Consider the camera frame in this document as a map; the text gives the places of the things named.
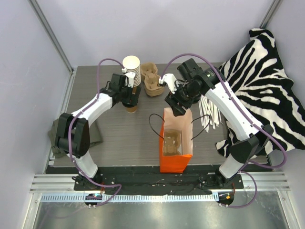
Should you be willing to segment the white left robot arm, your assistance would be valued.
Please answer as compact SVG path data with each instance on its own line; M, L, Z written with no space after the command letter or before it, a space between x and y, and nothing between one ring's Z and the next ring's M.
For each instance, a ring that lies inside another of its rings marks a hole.
M59 117L55 146L72 158L90 190L97 190L102 183L99 168L89 152L90 126L117 103L122 103L126 108L137 105L140 90L133 91L135 77L136 74L132 72L114 73L90 102L71 114L63 113Z

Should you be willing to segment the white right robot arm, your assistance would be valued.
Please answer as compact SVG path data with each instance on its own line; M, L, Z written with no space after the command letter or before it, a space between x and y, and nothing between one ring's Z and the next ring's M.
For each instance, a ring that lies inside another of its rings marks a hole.
M159 85L167 86L170 90L165 101L174 116L184 115L195 100L204 95L220 110L238 139L229 147L229 156L215 173L216 185L227 188L238 171L265 148L273 129L270 125L263 125L250 114L233 93L224 76L213 65L203 70L191 58L177 69L184 83L177 83L176 77L171 73L159 79Z

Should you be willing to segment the orange paper bag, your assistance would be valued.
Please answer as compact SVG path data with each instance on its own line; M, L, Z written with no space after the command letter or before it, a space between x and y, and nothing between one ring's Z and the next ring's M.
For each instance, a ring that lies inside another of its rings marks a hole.
M162 127L159 133L159 163L161 173L182 173L193 156L193 123L201 118L207 117L204 114L193 119L190 109L182 116L174 116L171 108L164 108L163 116L153 113L162 120Z

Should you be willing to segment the single cardboard cup carrier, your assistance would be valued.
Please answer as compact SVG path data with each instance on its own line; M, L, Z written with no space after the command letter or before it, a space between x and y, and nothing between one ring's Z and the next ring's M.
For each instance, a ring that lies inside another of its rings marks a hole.
M182 134L175 129L166 129L163 137L163 155L182 155Z

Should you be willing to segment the cardboard cup carrier stack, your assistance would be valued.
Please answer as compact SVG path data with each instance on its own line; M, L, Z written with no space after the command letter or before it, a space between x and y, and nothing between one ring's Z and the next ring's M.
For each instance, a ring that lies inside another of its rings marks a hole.
M141 81L144 83L144 89L148 96L159 96L164 92L164 87L159 86L160 76L155 63L147 62L140 66Z

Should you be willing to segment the brown paper coffee cup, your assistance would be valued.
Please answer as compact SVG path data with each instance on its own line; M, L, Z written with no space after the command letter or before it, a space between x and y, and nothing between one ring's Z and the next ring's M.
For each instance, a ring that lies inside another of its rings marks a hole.
M128 112L128 113L134 113L134 112L136 112L137 111L137 106L133 106L133 107L126 107L126 111Z

